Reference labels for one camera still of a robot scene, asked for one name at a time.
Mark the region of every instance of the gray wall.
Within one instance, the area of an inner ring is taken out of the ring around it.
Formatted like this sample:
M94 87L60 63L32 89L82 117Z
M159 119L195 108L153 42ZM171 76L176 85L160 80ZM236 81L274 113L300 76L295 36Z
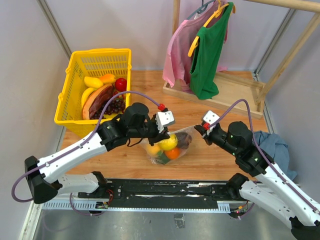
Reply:
M25 158L55 151L54 123L68 59L35 0L0 1L0 240L16 240L29 207L11 198ZM19 198L30 198L25 180Z
M173 0L47 0L72 51L131 48L134 69L162 69L172 35ZM255 70L287 8L234 0L220 64ZM180 23L201 5L182 0Z
M266 82L298 38L313 13L298 11L259 77ZM267 95L276 132L289 145L296 181L320 201L320 27L306 42Z

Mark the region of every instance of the red apple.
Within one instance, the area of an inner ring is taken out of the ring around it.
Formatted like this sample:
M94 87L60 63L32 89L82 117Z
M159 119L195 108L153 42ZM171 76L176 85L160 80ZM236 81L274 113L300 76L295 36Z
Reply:
M118 78L114 83L115 89L117 89L119 92L124 92L127 90L127 80L124 78Z

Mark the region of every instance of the clothes hanger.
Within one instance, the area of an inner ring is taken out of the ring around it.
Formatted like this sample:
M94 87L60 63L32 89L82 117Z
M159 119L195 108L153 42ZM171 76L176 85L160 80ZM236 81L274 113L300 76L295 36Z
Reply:
M208 7L208 4L207 5L204 5L204 1L205 0L201 0L201 7L202 9L199 9L199 11L197 11L198 14L202 14Z
M202 0L202 5L201 5L201 7L199 7L197 10L195 10L193 13L191 13L190 16L187 17L187 20L190 20L196 13L202 14L202 13L206 10L206 8L208 7L208 5L209 5L210 3L215 2L215 1L216 1L216 0L211 0L211 1L208 1L208 2L206 2L206 3L204 4L204 0Z
M219 5L218 5L218 9L208 18L208 20L205 22L205 24L203 25L205 28L208 26L208 24L210 23L210 21L213 19L213 18L217 18L221 15L221 13L223 12L223 10L229 6L229 3L221 6L221 0L217 0L219 2ZM236 13L236 6L233 5L232 7L232 13ZM199 37L196 36L190 46L190 49L189 49L189 52L188 52L188 57L191 57L192 54L194 53L194 50L196 49L196 47L198 46L198 40L199 40Z

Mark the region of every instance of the metal floor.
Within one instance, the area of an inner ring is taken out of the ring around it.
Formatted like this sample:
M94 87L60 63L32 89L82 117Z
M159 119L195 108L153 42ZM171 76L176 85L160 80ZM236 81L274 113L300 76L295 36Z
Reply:
M295 240L280 220L258 206L243 220L226 213L186 213L184 219L183 227L172 212L109 211L90 217L43 210L33 240Z

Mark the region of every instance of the wooden table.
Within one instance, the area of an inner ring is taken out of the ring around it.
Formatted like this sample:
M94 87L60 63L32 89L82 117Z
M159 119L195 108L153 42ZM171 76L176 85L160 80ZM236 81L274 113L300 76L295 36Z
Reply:
M252 74L248 71L232 72L232 74L252 79ZM173 112L175 124L169 127L172 132L200 124L201 117L210 109L208 106L162 93L164 85L162 71L132 71L131 85L132 90L151 96L158 103L165 104ZM158 111L153 103L142 96L133 94L132 103L134 102L146 104L150 115ZM222 115L224 112L214 108L211 110L218 115ZM248 117L234 113L228 114L220 124L224 130L227 130L228 125L234 121L243 121L249 125ZM253 119L253 127L255 131L268 131L263 118ZM62 149L79 139L78 136L67 130ZM227 181L235 173L243 173L235 164L235 158L232 155L215 145L208 146L200 134L193 138L185 156L171 161L167 165L152 164L147 158L146 151L139 145L134 147L121 146L83 162L70 170L68 174L87 174L92 171L102 172L105 178L217 181Z

